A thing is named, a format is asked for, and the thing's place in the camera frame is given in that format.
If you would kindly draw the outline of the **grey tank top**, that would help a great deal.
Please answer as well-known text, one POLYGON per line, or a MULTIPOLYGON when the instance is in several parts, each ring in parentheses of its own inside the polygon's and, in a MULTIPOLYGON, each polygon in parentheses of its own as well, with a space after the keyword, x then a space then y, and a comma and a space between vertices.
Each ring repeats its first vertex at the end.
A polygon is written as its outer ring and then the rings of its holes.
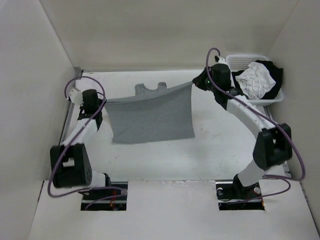
POLYGON ((192 82, 156 89, 135 85, 135 95, 107 100, 105 109, 114 144, 193 139, 192 82))

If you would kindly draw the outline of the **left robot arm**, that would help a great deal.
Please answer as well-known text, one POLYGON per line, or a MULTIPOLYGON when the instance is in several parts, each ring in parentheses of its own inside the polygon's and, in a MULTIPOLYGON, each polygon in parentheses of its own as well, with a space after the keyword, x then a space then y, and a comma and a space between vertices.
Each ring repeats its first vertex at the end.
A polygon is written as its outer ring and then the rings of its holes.
POLYGON ((103 121, 103 100, 96 90, 83 92, 73 88, 69 99, 80 105, 76 127, 60 145, 50 149, 50 164, 53 169, 63 151, 65 151, 53 176, 52 182, 56 188, 95 187, 95 193, 100 199, 108 199, 112 195, 111 180, 106 173, 92 170, 86 145, 92 136, 98 132, 103 121))

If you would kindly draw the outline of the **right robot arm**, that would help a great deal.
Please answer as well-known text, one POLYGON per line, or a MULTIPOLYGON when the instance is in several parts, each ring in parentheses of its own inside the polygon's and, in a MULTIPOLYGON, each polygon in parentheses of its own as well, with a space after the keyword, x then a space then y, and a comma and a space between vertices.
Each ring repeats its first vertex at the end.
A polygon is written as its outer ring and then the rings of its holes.
POLYGON ((240 202, 260 199, 254 193, 259 180, 276 179, 277 176, 268 175, 268 171, 293 156, 291 128, 286 123, 274 122, 250 104, 239 89, 232 86, 227 64, 206 67, 192 83, 200 90, 212 92, 215 101, 240 120, 256 139, 252 161, 234 176, 231 185, 217 189, 217 197, 240 202))

